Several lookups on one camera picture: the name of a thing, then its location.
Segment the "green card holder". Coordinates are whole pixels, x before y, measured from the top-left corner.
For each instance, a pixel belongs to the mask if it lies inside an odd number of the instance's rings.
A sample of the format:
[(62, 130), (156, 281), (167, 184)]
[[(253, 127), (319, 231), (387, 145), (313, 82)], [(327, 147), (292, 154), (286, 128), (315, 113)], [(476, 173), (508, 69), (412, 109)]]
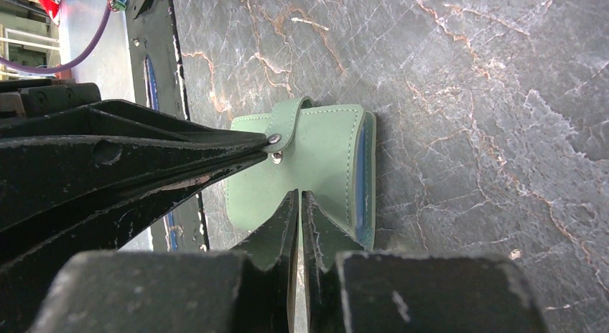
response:
[(229, 177), (228, 219), (255, 230), (285, 194), (311, 191), (333, 222), (366, 249), (376, 229), (376, 116), (359, 104), (314, 106), (305, 96), (271, 113), (234, 118), (231, 130), (270, 138), (266, 160)]

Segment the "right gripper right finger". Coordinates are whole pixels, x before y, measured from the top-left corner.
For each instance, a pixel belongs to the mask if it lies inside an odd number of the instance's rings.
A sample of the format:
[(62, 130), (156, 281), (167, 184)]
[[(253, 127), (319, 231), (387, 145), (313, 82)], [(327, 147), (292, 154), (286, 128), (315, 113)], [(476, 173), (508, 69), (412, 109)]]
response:
[(311, 332), (545, 332), (524, 273), (497, 253), (365, 250), (302, 193)]

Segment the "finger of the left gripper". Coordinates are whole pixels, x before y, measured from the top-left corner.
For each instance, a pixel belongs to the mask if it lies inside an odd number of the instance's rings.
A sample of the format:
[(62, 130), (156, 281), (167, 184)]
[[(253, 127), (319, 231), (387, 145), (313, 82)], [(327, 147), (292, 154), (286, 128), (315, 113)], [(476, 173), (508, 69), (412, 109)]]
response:
[(267, 145), (262, 133), (209, 128), (125, 100), (105, 100), (34, 118), (9, 119), (1, 137), (122, 136), (227, 145), (260, 151)]
[(2, 140), (1, 330), (29, 329), (73, 255), (121, 248), (197, 191), (260, 162), (265, 145), (261, 133)]

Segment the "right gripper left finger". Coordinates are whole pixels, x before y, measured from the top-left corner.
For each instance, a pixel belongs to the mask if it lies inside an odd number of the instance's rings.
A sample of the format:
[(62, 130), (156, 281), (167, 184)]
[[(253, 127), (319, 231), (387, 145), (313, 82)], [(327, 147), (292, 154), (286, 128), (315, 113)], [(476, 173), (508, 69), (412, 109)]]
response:
[(33, 332), (292, 332), (300, 194), (230, 250), (83, 252), (55, 277)]

